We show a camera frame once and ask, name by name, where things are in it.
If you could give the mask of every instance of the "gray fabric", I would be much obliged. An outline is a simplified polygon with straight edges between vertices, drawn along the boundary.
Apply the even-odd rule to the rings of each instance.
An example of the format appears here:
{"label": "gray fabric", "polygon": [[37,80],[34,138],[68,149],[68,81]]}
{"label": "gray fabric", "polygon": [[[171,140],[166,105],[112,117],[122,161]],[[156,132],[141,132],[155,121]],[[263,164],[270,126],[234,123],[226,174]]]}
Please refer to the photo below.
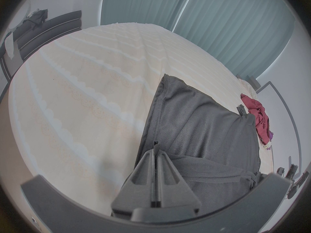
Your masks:
{"label": "gray fabric", "polygon": [[234,202],[259,182],[254,115],[231,112],[166,74],[154,96],[135,166],[156,141],[201,200],[200,215]]}

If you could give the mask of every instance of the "beige bed sheet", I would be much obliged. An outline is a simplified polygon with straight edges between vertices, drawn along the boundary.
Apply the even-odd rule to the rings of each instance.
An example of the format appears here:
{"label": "beige bed sheet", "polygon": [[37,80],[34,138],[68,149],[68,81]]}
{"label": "beige bed sheet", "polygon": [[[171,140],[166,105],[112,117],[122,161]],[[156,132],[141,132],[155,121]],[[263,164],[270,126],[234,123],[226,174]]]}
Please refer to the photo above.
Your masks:
{"label": "beige bed sheet", "polygon": [[[133,170],[164,73],[236,112],[248,89],[198,46],[152,24],[113,24],[63,36],[34,53],[9,89],[9,114],[32,175],[106,215]],[[260,171],[273,171],[260,144]]]}

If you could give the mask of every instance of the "bed sheet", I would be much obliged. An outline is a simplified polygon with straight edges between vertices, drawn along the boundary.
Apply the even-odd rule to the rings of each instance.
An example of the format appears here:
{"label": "bed sheet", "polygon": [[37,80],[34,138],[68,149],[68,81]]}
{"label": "bed sheet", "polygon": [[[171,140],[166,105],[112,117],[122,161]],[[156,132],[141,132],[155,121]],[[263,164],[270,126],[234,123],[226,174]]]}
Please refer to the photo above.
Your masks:
{"label": "bed sheet", "polygon": [[[204,50],[162,27],[124,23],[63,36],[34,53],[9,89],[9,114],[33,175],[91,210],[110,203],[134,167],[164,74],[237,112],[250,91]],[[260,171],[273,171],[260,144]]]}

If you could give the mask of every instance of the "dark cloth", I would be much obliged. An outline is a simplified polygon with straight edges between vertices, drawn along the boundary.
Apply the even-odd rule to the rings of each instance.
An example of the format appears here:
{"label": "dark cloth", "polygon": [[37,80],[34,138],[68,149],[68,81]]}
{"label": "dark cloth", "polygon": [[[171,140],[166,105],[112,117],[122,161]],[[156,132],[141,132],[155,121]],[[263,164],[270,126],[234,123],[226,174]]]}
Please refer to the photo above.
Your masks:
{"label": "dark cloth", "polygon": [[155,93],[135,166],[155,142],[200,199],[199,215],[234,202],[259,182],[254,115],[231,112],[166,74]]}
{"label": "dark cloth", "polygon": [[256,118],[256,130],[259,138],[264,145],[268,144],[270,141],[269,117],[265,113],[265,108],[259,101],[251,99],[247,95],[241,94],[241,100],[248,108],[248,112],[253,114]]}
{"label": "dark cloth", "polygon": [[48,17],[48,10],[39,10],[38,12],[34,13],[32,16],[27,18],[25,21],[32,22],[31,28],[34,29],[35,27],[41,25],[45,22],[45,19]]}

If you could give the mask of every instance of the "red garment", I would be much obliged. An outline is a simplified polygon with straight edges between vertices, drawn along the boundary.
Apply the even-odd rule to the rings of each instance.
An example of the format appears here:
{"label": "red garment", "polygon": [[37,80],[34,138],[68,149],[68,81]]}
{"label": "red garment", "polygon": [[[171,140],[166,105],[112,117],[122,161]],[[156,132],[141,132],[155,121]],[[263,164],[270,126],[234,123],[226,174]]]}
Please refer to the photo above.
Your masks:
{"label": "red garment", "polygon": [[241,99],[245,106],[248,108],[248,112],[256,117],[256,130],[261,141],[266,145],[269,139],[269,118],[265,113],[265,108],[260,102],[255,99],[251,99],[249,96],[241,94]]}

